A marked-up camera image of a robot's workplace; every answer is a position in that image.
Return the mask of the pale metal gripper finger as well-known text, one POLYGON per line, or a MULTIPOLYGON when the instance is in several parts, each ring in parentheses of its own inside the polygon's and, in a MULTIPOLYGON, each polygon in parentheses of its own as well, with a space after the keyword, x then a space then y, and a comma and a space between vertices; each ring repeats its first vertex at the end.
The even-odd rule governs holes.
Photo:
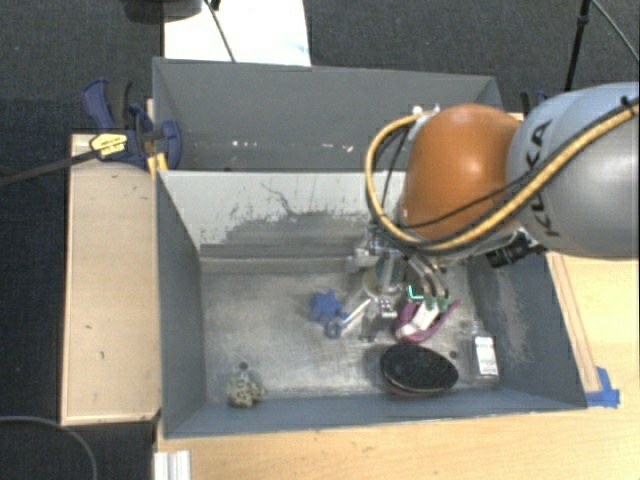
POLYGON ((362 317, 359 339, 365 343, 375 342, 378 334, 386 330, 395 319, 396 309, 392 299, 372 299, 362 317))
POLYGON ((367 308, 371 304, 370 298, 365 298, 362 301, 353 305, 348 311, 341 315, 341 322, 343 326, 351 326, 359 318, 363 316, 367 308))

